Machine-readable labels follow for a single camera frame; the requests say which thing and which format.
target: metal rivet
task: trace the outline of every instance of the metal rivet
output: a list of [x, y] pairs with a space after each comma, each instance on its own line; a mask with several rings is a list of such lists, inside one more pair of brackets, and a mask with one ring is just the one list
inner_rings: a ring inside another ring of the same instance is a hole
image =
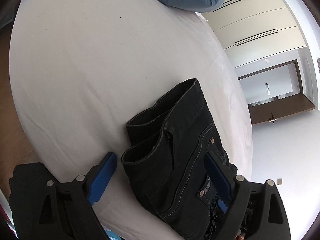
[[79, 176], [76, 177], [76, 180], [77, 181], [83, 181], [84, 178], [85, 178], [84, 175], [79, 175]]
[[48, 187], [51, 187], [53, 185], [53, 180], [49, 180], [48, 182], [47, 182], [47, 186]]
[[244, 176], [242, 176], [242, 175], [237, 175], [237, 176], [236, 176], [236, 180], [237, 180], [237, 181], [244, 181]]
[[269, 186], [274, 186], [275, 185], [275, 182], [273, 180], [271, 180], [271, 179], [268, 179], [267, 183], [268, 183]]

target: white fabric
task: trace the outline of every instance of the white fabric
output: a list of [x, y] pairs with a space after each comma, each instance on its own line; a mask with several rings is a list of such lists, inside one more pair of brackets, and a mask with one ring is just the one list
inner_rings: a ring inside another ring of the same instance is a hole
[[[10, 44], [23, 128], [61, 182], [129, 148], [125, 124], [197, 78], [239, 173], [251, 177], [252, 128], [236, 74], [209, 25], [157, 0], [22, 0]], [[127, 240], [181, 239], [135, 199], [120, 162], [94, 210]]]

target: wooden floor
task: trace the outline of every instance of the wooden floor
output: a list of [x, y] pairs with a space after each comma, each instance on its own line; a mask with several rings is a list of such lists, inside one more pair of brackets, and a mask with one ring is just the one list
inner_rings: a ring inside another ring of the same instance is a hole
[[38, 162], [19, 122], [9, 80], [12, 24], [0, 30], [0, 189], [9, 198], [8, 180], [17, 164]]

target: black jeans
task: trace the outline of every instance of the black jeans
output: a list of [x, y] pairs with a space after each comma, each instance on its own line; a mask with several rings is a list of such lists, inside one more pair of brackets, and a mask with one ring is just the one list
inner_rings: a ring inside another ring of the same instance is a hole
[[132, 147], [121, 161], [140, 204], [186, 240], [211, 239], [218, 197], [204, 154], [230, 163], [198, 80], [178, 84], [127, 130]]

